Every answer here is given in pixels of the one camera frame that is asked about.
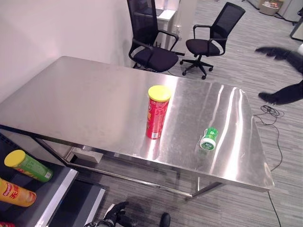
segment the person's leg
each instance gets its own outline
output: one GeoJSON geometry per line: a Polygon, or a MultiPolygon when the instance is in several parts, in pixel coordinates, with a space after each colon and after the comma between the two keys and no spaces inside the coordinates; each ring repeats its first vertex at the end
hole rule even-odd
{"type": "Polygon", "coordinates": [[[293,103],[303,99],[303,80],[298,84],[287,86],[273,94],[261,92],[258,96],[266,102],[277,105],[293,103]]]}

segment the chair armrest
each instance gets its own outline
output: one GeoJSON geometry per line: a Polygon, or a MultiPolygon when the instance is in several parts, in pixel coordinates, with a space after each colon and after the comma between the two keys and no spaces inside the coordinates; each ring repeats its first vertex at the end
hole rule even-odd
{"type": "Polygon", "coordinates": [[[194,27],[193,27],[193,30],[194,30],[194,39],[196,38],[195,29],[197,27],[207,27],[207,28],[210,28],[211,26],[210,25],[194,25],[194,27]]]}
{"type": "MultiPolygon", "coordinates": [[[[209,55],[209,45],[212,41],[227,41],[227,38],[211,38],[207,41],[207,53],[209,55]]],[[[223,48],[223,53],[221,53],[220,55],[224,54],[225,53],[225,48],[222,46],[223,48]]]]}
{"type": "Polygon", "coordinates": [[[153,53],[153,47],[152,47],[152,46],[149,46],[149,45],[147,45],[147,44],[144,44],[144,43],[142,43],[142,42],[140,42],[140,41],[138,41],[138,40],[136,40],[136,39],[134,39],[134,38],[133,38],[133,43],[135,43],[135,44],[137,44],[137,45],[139,45],[139,46],[143,46],[143,47],[145,47],[145,48],[148,48],[148,49],[150,49],[150,51],[153,53]]]}
{"type": "Polygon", "coordinates": [[[170,48],[170,51],[171,51],[172,48],[173,48],[173,47],[176,45],[176,43],[178,42],[179,36],[178,36],[177,34],[175,34],[175,33],[168,32],[168,31],[164,31],[164,30],[158,30],[158,33],[159,33],[159,32],[175,37],[175,42],[174,42],[174,44],[173,44],[173,45],[171,46],[171,48],[170,48]]]}
{"type": "MultiPolygon", "coordinates": [[[[145,64],[145,67],[147,67],[147,65],[148,65],[148,62],[150,61],[150,59],[151,59],[151,57],[152,57],[152,55],[153,55],[153,47],[152,46],[149,46],[149,45],[147,45],[147,44],[144,44],[144,43],[142,43],[142,42],[140,42],[140,41],[138,41],[138,40],[136,40],[136,39],[134,39],[133,38],[133,44],[136,44],[136,45],[139,45],[139,46],[143,46],[143,47],[145,47],[146,49],[149,49],[150,50],[150,55],[149,55],[149,57],[148,57],[148,59],[147,59],[147,62],[146,62],[146,64],[145,64]]],[[[134,61],[134,58],[132,57],[132,52],[136,49],[137,47],[135,47],[134,49],[133,48],[131,48],[131,50],[130,50],[130,52],[128,53],[128,56],[134,61]]]]}

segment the yellow lid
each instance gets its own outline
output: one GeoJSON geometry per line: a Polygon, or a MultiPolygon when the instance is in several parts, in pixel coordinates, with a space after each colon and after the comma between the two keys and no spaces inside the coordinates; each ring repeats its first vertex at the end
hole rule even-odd
{"type": "Polygon", "coordinates": [[[156,102],[166,102],[170,99],[171,93],[164,85],[155,85],[148,89],[148,96],[156,102]]]}
{"type": "Polygon", "coordinates": [[[14,150],[6,155],[4,165],[8,167],[17,167],[25,159],[25,152],[23,150],[14,150]]]}

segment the chair seat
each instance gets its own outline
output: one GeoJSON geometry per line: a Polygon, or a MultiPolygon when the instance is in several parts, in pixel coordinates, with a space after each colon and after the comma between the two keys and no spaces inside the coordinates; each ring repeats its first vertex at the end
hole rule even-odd
{"type": "MultiPolygon", "coordinates": [[[[207,40],[204,39],[189,39],[186,41],[186,46],[190,52],[196,55],[207,55],[207,40]]],[[[213,43],[209,44],[209,56],[219,55],[220,50],[213,43]]]]}
{"type": "MultiPolygon", "coordinates": [[[[159,47],[153,47],[153,50],[154,54],[147,65],[150,69],[156,70],[157,72],[164,72],[173,67],[178,61],[178,56],[174,52],[159,47]]],[[[149,49],[139,51],[134,55],[135,62],[145,65],[150,53],[149,49]]]]}

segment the mesh chair back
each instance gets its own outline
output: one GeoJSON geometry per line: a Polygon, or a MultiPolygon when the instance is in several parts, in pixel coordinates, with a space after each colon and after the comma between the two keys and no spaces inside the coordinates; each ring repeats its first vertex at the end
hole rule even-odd
{"type": "MultiPolygon", "coordinates": [[[[227,2],[210,29],[210,38],[227,38],[245,10],[227,2]]],[[[225,49],[226,41],[217,41],[225,49]]]]}
{"type": "Polygon", "coordinates": [[[154,0],[127,0],[131,17],[134,39],[144,44],[153,45],[158,24],[154,0]]]}

